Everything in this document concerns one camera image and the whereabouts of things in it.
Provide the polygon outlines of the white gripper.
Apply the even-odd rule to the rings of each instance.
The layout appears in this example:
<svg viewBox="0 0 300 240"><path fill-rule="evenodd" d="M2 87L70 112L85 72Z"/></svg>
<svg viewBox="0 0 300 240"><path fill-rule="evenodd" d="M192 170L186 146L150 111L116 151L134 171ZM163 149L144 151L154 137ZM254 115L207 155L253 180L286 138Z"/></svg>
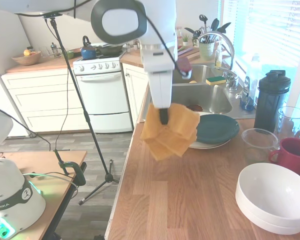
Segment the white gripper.
<svg viewBox="0 0 300 240"><path fill-rule="evenodd" d="M168 108L172 98L172 77L174 62L178 54L173 48L168 50L140 50L143 69L147 73L148 84L154 107L159 109L159 119L162 125L169 121Z"/></svg>

